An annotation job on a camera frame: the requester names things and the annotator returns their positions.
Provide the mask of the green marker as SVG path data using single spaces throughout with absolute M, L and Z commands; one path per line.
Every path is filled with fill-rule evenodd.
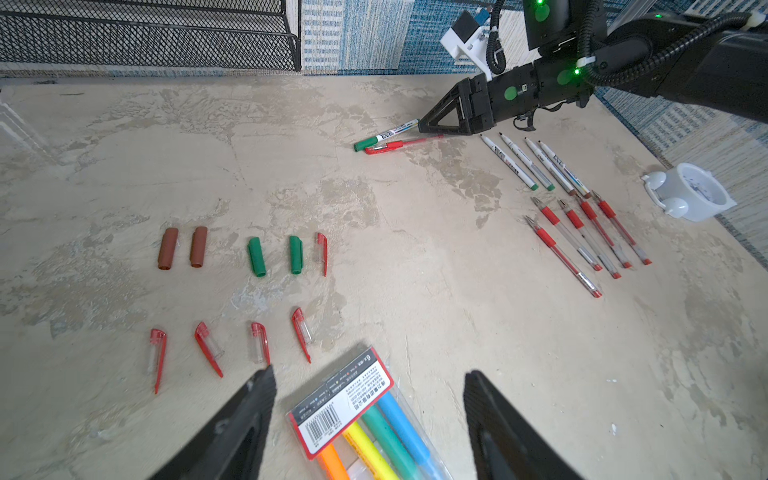
M 359 141 L 353 145 L 353 149 L 355 152 L 360 152 L 365 150 L 366 148 L 373 147 L 375 145 L 378 145 L 381 142 L 384 142 L 385 140 L 389 140 L 392 137 L 398 136 L 406 131 L 409 131 L 415 127 L 417 127 L 419 124 L 419 119 L 413 119 L 410 120 L 404 124 L 401 124 L 397 127 L 391 128 L 389 130 L 386 130 L 384 132 L 381 132 L 379 134 L 376 134 L 372 137 L 369 137 L 365 140 Z
M 480 139 L 530 190 L 535 191 L 538 188 L 538 184 L 497 144 L 484 135 L 480 135 Z
M 549 180 L 549 178 L 533 163 L 533 161 L 523 152 L 523 150 L 515 144 L 507 135 L 499 133 L 502 141 L 507 147 L 515 154 L 515 156 L 521 160 L 528 170 L 534 175 L 534 178 L 538 183 L 547 191 L 553 191 L 555 185 Z

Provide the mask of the green marker top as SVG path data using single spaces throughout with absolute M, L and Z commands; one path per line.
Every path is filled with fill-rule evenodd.
M 381 142 L 384 142 L 385 140 L 389 140 L 392 137 L 398 136 L 406 131 L 409 131 L 415 127 L 417 127 L 419 124 L 419 119 L 413 119 L 410 120 L 404 124 L 401 124 L 397 127 L 391 128 L 389 130 L 386 130 L 384 132 L 381 132 L 379 134 L 376 134 L 372 137 L 369 137 L 365 140 L 359 141 L 353 145 L 353 149 L 355 152 L 360 152 L 365 150 L 366 148 L 373 147 L 375 145 L 378 145 Z

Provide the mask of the brown capped white marker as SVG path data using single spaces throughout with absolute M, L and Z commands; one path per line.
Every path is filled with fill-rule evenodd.
M 563 173 L 568 181 L 574 186 L 578 193 L 589 199 L 592 197 L 592 191 L 567 167 L 564 161 L 544 142 L 538 141 L 539 146 L 550 157 L 551 161 Z

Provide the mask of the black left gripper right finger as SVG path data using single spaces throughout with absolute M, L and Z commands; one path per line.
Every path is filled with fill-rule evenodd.
M 479 370 L 465 374 L 463 402 L 479 479 L 579 479 Z

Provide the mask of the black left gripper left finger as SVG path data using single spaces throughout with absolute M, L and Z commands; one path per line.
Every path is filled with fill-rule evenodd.
M 274 369 L 251 376 L 154 479 L 256 479 L 277 394 Z

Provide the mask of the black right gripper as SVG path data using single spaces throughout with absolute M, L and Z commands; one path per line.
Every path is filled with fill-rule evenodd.
M 424 134 L 470 136 L 498 123 L 525 120 L 519 130 L 535 130 L 539 82 L 533 63 L 518 66 L 488 81 L 484 74 L 457 82 L 419 121 Z

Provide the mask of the red pen cap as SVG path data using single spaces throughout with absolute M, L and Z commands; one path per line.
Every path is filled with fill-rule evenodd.
M 250 324 L 252 356 L 256 363 L 271 364 L 270 349 L 267 330 L 259 322 Z
M 329 272 L 329 240 L 325 234 L 318 232 L 316 241 L 321 253 L 322 274 L 327 277 Z
M 148 371 L 155 378 L 153 387 L 155 394 L 159 393 L 163 378 L 167 340 L 168 337 L 165 331 L 159 328 L 153 328 L 150 331 L 150 360 Z
M 302 352 L 305 355 L 307 362 L 311 364 L 312 358 L 308 346 L 312 343 L 312 335 L 306 323 L 304 313 L 300 307 L 297 307 L 292 313 L 291 321 Z
M 220 378 L 223 378 L 224 373 L 218 363 L 218 359 L 223 355 L 223 350 L 213 338 L 205 322 L 200 322 L 195 327 L 194 338 L 213 371 Z

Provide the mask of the red gel pen diagonal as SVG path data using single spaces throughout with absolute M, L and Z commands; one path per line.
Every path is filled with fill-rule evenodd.
M 626 269 L 631 268 L 632 264 L 630 263 L 628 257 L 625 255 L 621 247 L 617 245 L 616 242 L 610 237 L 606 229 L 602 226 L 602 224 L 598 219 L 597 213 L 594 211 L 594 209 L 590 205 L 588 199 L 580 193 L 577 193 L 576 196 L 578 198 L 578 202 L 582 211 L 587 216 L 587 218 L 591 221 L 591 223 L 594 225 L 595 229 L 598 231 L 598 233 L 603 238 L 603 240 L 607 243 L 608 247 L 611 249 L 614 255 L 617 257 L 621 266 Z

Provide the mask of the brown marker cap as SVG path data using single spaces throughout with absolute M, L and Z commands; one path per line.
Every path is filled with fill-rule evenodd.
M 208 229 L 198 226 L 192 236 L 190 250 L 190 265 L 193 268 L 201 268 L 204 264 Z
M 173 264 L 179 230 L 169 227 L 165 230 L 158 254 L 157 265 L 160 270 L 170 270 Z

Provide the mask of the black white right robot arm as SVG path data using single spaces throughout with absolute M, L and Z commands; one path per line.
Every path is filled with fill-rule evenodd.
M 503 4 L 490 28 L 463 12 L 447 31 L 447 49 L 481 72 L 463 79 L 419 121 L 422 133 L 474 135 L 511 119 L 534 128 L 536 111 L 583 108 L 598 87 L 767 120 L 767 16 L 713 18 L 646 14 L 609 31 L 601 1 L 525 1 L 531 63 L 508 68 L 499 38 Z

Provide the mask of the green marker cap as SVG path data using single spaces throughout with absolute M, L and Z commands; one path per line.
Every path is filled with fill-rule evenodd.
M 259 237 L 252 237 L 248 242 L 248 253 L 251 262 L 251 268 L 254 275 L 258 278 L 267 274 L 262 245 Z
M 293 275 L 299 275 L 304 268 L 303 242 L 295 235 L 289 237 L 290 269 Z

